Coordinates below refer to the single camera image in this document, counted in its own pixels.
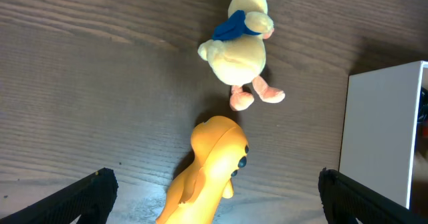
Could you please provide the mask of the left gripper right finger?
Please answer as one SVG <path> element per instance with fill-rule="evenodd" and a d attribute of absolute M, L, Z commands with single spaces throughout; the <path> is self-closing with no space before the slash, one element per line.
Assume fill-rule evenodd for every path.
<path fill-rule="evenodd" d="M 328 224 L 427 224 L 426 218 L 334 169 L 322 169 L 318 190 Z"/>

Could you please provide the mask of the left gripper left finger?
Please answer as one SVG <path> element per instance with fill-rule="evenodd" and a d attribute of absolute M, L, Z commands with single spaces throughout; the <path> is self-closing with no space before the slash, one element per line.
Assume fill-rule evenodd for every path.
<path fill-rule="evenodd" d="M 106 224 L 118 193 L 112 169 L 102 168 L 1 219 L 1 224 Z"/>

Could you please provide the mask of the multicolour puzzle cube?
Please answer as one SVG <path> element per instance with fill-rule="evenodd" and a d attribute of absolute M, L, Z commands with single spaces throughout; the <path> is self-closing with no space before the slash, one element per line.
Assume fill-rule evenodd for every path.
<path fill-rule="evenodd" d="M 427 89 L 421 87 L 417 113 L 416 149 L 422 155 L 427 152 Z"/>

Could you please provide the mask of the yellow dog figure toy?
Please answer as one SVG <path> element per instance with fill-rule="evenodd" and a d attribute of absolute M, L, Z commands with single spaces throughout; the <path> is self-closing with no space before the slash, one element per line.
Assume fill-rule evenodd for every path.
<path fill-rule="evenodd" d="M 172 181 L 160 224 L 211 223 L 222 198 L 234 195 L 232 178 L 247 164 L 249 144 L 232 119 L 214 116 L 191 135 L 194 161 Z"/>

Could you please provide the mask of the plush yellow duck toy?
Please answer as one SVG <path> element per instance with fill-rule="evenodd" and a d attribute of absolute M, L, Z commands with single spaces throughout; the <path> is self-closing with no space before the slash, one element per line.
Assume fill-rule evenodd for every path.
<path fill-rule="evenodd" d="M 231 108 L 242 111 L 253 103 L 253 94 L 243 90 L 248 83 L 262 101 L 281 102 L 286 96 L 284 91 L 269 86 L 261 77 L 266 64 L 263 41 L 274 32 L 267 1 L 231 0 L 227 16 L 211 39 L 199 46 L 198 54 L 217 78 L 231 87 Z"/>

